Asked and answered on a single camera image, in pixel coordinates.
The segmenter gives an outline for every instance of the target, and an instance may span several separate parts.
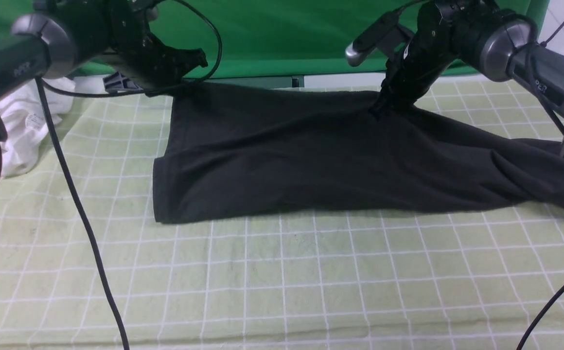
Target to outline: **green screen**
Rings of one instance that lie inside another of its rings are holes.
[[[210,18],[224,42],[222,64],[215,78],[314,75],[383,71],[385,59],[374,53],[360,67],[349,67],[344,49],[382,13],[406,0],[191,0],[189,3]],[[539,26],[549,0],[498,0],[533,18]],[[11,23],[31,11],[31,0],[0,0],[0,37],[8,35]],[[416,30],[419,6],[408,9],[401,23]],[[159,19],[151,23],[164,43],[178,49],[202,47],[209,67],[217,54],[211,29],[179,3],[159,5]],[[189,77],[199,77],[197,69]],[[457,62],[448,74],[472,73]],[[88,64],[78,73],[111,73],[101,64]]]

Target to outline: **white wall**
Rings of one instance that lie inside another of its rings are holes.
[[[540,40],[548,38],[563,20],[564,0],[551,0],[540,33]],[[548,48],[564,54],[564,28],[549,42]],[[366,87],[379,86],[383,79],[384,74],[382,73],[317,75],[305,77],[304,84],[307,88]]]

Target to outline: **black t-shirt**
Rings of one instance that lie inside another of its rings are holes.
[[[156,221],[525,201],[564,208],[559,142],[509,140],[417,108],[377,119],[368,112],[375,98],[223,84],[177,93],[154,165]]]

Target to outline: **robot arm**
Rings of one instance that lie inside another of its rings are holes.
[[[202,49],[165,46],[148,26],[163,0],[34,0],[34,11],[0,39],[0,98],[36,77],[66,77],[93,58],[126,75],[146,95],[176,86],[198,66]],[[0,119],[0,141],[7,133]]]
[[[389,14],[390,20],[398,20]],[[386,23],[381,29],[391,27],[395,26]],[[491,81],[515,80],[564,117],[564,55],[537,44],[535,23],[500,9],[494,0],[429,0],[419,9],[418,30],[413,36],[363,35],[372,42],[360,40],[364,46],[354,42],[347,48],[351,66],[358,66],[375,48],[388,57],[386,78],[373,106],[377,116],[389,109],[413,106],[459,59]],[[405,46],[394,51],[401,42]],[[564,139],[561,154],[564,157]]]

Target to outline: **white grid line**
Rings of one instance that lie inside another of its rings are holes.
[[[369,322],[369,317],[366,313],[366,304],[364,303],[364,293],[362,292],[362,279],[360,278],[360,269],[358,268],[358,259],[355,254],[355,244],[353,243],[353,233],[351,232],[351,220],[349,219],[349,212],[345,212],[347,217],[347,228],[349,229],[349,241],[351,242],[351,253],[353,254],[353,265],[355,268],[355,277],[358,284],[358,292],[360,293],[360,303],[362,303],[362,313],[364,314],[364,321],[366,322],[367,330],[369,331],[369,348],[373,350],[373,337],[371,332],[371,326]]]
[[[47,186],[47,192],[51,190],[51,186],[53,186],[53,181],[55,180],[55,172],[57,171],[57,164],[55,164],[53,166],[53,176],[51,176],[51,179],[49,179],[49,183]],[[46,205],[47,205],[47,199],[48,197],[44,197],[44,201],[42,202],[42,206],[40,207],[40,214],[38,215],[38,226],[40,226],[40,222],[42,222],[42,217],[44,217],[44,212],[46,212]],[[34,243],[36,243],[38,241],[38,237],[40,237],[40,233],[37,232],[37,230],[35,231],[35,235],[34,235]],[[12,298],[15,298],[16,295],[18,295],[18,292],[20,290],[20,284],[22,284],[22,280],[25,278],[26,272],[27,272],[27,266],[29,265],[29,261],[31,260],[31,256],[33,254],[34,249],[30,248],[29,249],[29,253],[27,253],[27,259],[25,259],[25,263],[22,266],[22,271],[20,272],[18,281],[16,282],[16,287],[14,289],[14,292],[12,294]],[[8,306],[6,307],[6,312],[5,315],[3,316],[3,319],[0,322],[0,331],[3,328],[4,324],[6,323],[6,321],[8,320],[8,315],[10,310],[12,309],[12,305],[13,303],[9,303]]]
[[[327,340],[327,350],[331,349],[331,345],[330,345],[330,339],[331,339],[331,335],[330,335],[330,328],[329,328],[329,322],[327,321],[327,306],[325,304],[325,288],[324,288],[324,284],[323,284],[323,271],[321,268],[321,261],[320,261],[320,250],[319,250],[319,235],[318,235],[318,231],[317,231],[317,218],[315,216],[315,211],[313,210],[313,226],[315,228],[315,252],[316,252],[316,259],[317,259],[317,268],[319,271],[319,287],[320,287],[320,297],[321,297],[321,307],[323,309],[323,319],[325,321],[325,328],[326,328],[326,340]]]
[[[280,269],[282,269],[282,315],[284,316],[284,348],[288,350],[288,318],[286,316],[286,279],[284,278],[284,240],[282,239],[282,214],[278,215],[280,229]]]
[[[390,256],[390,264],[392,265],[392,272],[394,274],[394,280],[395,283],[397,284],[397,292],[398,292],[398,296],[399,296],[399,302],[401,303],[401,309],[403,312],[403,316],[407,321],[407,330],[408,330],[408,335],[409,335],[409,347],[411,347],[411,350],[414,350],[414,341],[413,341],[413,332],[411,331],[411,320],[409,319],[409,317],[407,316],[408,310],[405,310],[405,302],[403,300],[403,293],[401,293],[401,283],[398,279],[398,273],[397,273],[397,267],[395,266],[395,260],[394,260],[394,256],[392,254],[392,249],[390,247],[390,243],[389,243],[389,239],[388,239],[388,232],[385,226],[385,221],[384,221],[384,215],[382,214],[382,211],[379,211],[379,219],[382,222],[382,228],[384,229],[384,239],[386,241],[386,246],[388,247],[388,251],[389,251],[389,256]]]
[[[140,103],[140,100],[141,100],[141,96],[138,95],[137,104]],[[131,136],[133,136],[133,131],[134,131],[134,130],[135,130],[135,124],[132,124],[132,125],[131,125]],[[122,157],[122,171],[121,171],[121,173],[124,173],[124,166],[125,166],[125,164],[126,164],[126,155],[125,155],[124,157]],[[115,195],[118,195],[118,193],[119,193],[119,191],[120,191],[120,184],[121,184],[121,183],[122,183],[122,178],[119,177],[119,178],[118,178],[118,186],[116,187]],[[117,202],[117,199],[113,199],[113,201],[111,202],[111,209],[109,210],[109,219],[110,219],[110,220],[111,220],[111,218],[113,217],[113,212],[114,212],[114,210],[115,210],[115,208],[116,208],[116,202]],[[106,240],[108,233],[109,233],[109,225],[105,226],[105,232],[103,233],[103,239],[101,240],[101,242],[104,242],[104,241]],[[103,255],[104,247],[105,247],[104,244],[99,244],[98,252],[100,253],[101,258],[102,258],[102,255]],[[93,275],[93,277],[92,277],[91,284],[89,285],[89,296],[90,296],[90,297],[91,297],[91,295],[92,295],[92,293],[93,293],[93,291],[94,291],[94,286],[95,286],[95,283],[96,283],[97,278],[98,278],[98,273],[95,273],[95,274]],[[81,317],[81,322],[80,322],[80,324],[79,324],[79,327],[82,327],[83,324],[84,324],[84,322],[86,321],[86,317],[87,317],[88,310],[89,310],[89,301],[90,301],[90,300],[91,300],[91,298],[90,298],[90,299],[88,300],[88,302],[86,303],[86,308],[84,309],[84,314],[83,314],[83,316]],[[122,317],[122,318],[124,319],[124,312],[120,312],[120,317]],[[74,336],[72,337],[72,339],[70,340],[70,342],[72,343],[73,346],[74,346],[74,344],[75,344],[75,339],[77,339],[79,333],[80,333],[80,330],[77,330],[77,332],[75,333],[75,335],[74,335]]]
[[[166,114],[167,114],[167,107],[171,107],[171,99],[169,97],[165,98],[165,107],[163,109],[163,119],[166,119]],[[157,146],[157,154],[160,154],[161,152],[161,139],[160,136],[163,135],[163,128],[166,126],[166,124],[164,123],[161,126],[161,129],[159,131],[160,135],[159,135],[159,144]],[[151,182],[151,191],[153,191],[153,183]],[[161,336],[163,334],[164,328],[165,328],[165,323],[166,323],[166,319],[167,319],[167,306],[169,304],[169,297],[170,297],[170,291],[172,288],[172,277],[174,276],[174,261],[175,261],[175,257],[176,257],[176,250],[179,246],[179,235],[180,235],[180,226],[176,226],[176,230],[175,230],[175,234],[174,234],[174,244],[173,244],[173,248],[172,248],[172,266],[170,266],[169,268],[169,278],[167,279],[167,288],[166,288],[166,300],[165,300],[165,306],[163,308],[163,319],[161,321],[161,327],[159,328],[159,333],[157,333],[157,346],[161,346]]]
[[[249,228],[249,218],[245,217],[244,231],[244,324],[243,324],[243,340],[247,342],[247,237]]]
[[[211,285],[211,254],[213,252],[213,233],[215,232],[215,222],[212,221],[211,222],[211,232],[209,234],[209,239],[207,242],[209,242],[209,259],[207,262],[207,268],[206,268],[206,289],[204,291],[204,313],[202,315],[202,328],[200,328],[200,347],[204,346],[205,340],[204,340],[204,329],[206,328],[206,322],[207,322],[207,313],[209,312],[209,294],[211,292],[211,289],[209,287],[209,285]]]
[[[461,98],[461,101],[464,104],[464,106],[466,106],[466,101],[464,101],[464,98]],[[468,110],[466,110],[466,111],[467,111],[470,119],[473,119],[470,111],[468,111]],[[507,128],[504,125],[503,125],[503,128],[505,129],[505,132],[507,132],[507,135],[508,135]],[[498,256],[500,257],[500,261],[502,262],[502,266],[505,269],[505,272],[507,273],[507,278],[509,279],[509,283],[511,284],[511,289],[513,289],[513,293],[515,294],[516,299],[518,300],[518,302],[522,306],[522,310],[526,314],[527,324],[530,324],[530,322],[531,322],[530,314],[526,310],[526,308],[524,307],[524,304],[522,302],[522,298],[520,297],[520,295],[517,292],[517,288],[515,288],[515,283],[513,283],[513,279],[511,278],[511,274],[509,273],[509,268],[507,267],[507,263],[505,262],[505,258],[502,255],[502,252],[500,251],[500,245],[498,244],[498,241],[496,241],[496,237],[494,237],[494,235],[493,235],[494,233],[493,233],[491,226],[489,225],[489,221],[487,220],[487,215],[484,212],[482,212],[481,214],[483,216],[483,221],[486,222],[487,230],[489,231],[489,235],[491,236],[493,244],[494,244],[494,246],[496,246],[496,248],[498,250]],[[535,342],[535,345],[539,349],[539,342],[537,341],[536,334],[533,333],[533,334],[530,335],[530,337],[533,339],[533,342]]]
[[[141,95],[137,95],[138,99],[137,99],[137,105],[135,106],[135,115],[137,115],[137,111],[140,108],[140,102],[141,102]],[[133,137],[133,133],[135,132],[135,125],[133,125],[131,127],[131,137]],[[128,151],[131,148],[131,142],[129,142],[126,145],[126,152],[124,153],[124,160],[122,162],[122,171],[120,173],[124,173],[124,167],[126,166],[126,158],[129,157],[128,155]],[[160,150],[160,140],[159,143],[157,144],[157,153],[159,153]],[[120,184],[122,183],[121,180],[118,180],[118,188],[117,191],[120,191]],[[152,188],[153,188],[153,184],[152,182],[150,183],[150,188],[149,191],[152,192]],[[149,205],[150,201],[146,201],[146,206],[144,208],[144,213],[148,213],[148,205]],[[138,265],[137,261],[140,258],[140,250],[141,250],[141,242],[144,240],[144,233],[146,232],[146,230],[144,230],[144,228],[146,227],[146,221],[142,221],[141,223],[141,228],[140,228],[140,239],[137,242],[137,248],[135,249],[135,257],[133,259],[133,269],[131,270],[131,277],[130,277],[130,281],[128,284],[128,296],[126,297],[126,303],[124,305],[124,310],[122,312],[122,319],[126,319],[126,321],[128,321],[128,308],[129,305],[131,303],[131,293],[133,292],[133,281],[135,281],[135,272],[136,269],[135,267]],[[113,341],[114,343],[118,343],[118,339],[120,339],[120,335],[116,334],[116,336],[114,337]]]
[[[520,102],[517,100],[517,98],[515,98],[515,101],[517,102],[518,106],[520,106],[520,108],[522,108],[522,105],[520,104]],[[490,104],[493,108],[495,108],[494,103],[490,100]],[[496,111],[496,115],[498,116],[498,119],[500,121],[502,121],[502,118],[500,117],[499,113]],[[527,118],[527,120],[530,122],[529,119],[529,115],[528,113],[524,112],[524,116]],[[535,131],[535,135],[537,136],[538,139],[541,139],[537,129],[532,128],[533,131]],[[507,135],[509,136],[509,138],[511,138],[511,134],[509,133],[509,131],[507,130],[507,128],[505,128],[505,132],[507,133]],[[518,220],[520,221],[520,226],[522,227],[522,230],[524,230],[524,234],[526,235],[526,240],[529,242],[533,253],[535,254],[535,257],[537,258],[537,262],[539,263],[540,268],[542,269],[542,272],[544,273],[544,277],[546,279],[546,282],[548,283],[548,287],[550,288],[550,290],[552,291],[552,293],[556,293],[556,290],[554,288],[554,286],[552,285],[552,282],[550,281],[549,277],[548,277],[548,273],[546,272],[545,268],[544,268],[544,262],[542,261],[541,257],[539,256],[539,252],[537,251],[537,249],[535,248],[533,241],[530,239],[530,235],[529,235],[529,231],[526,228],[526,225],[522,224],[522,217],[520,215],[520,212],[518,212],[517,208],[513,208],[513,210],[515,211],[515,215],[517,215]],[[564,305],[560,304],[561,308],[564,311]]]

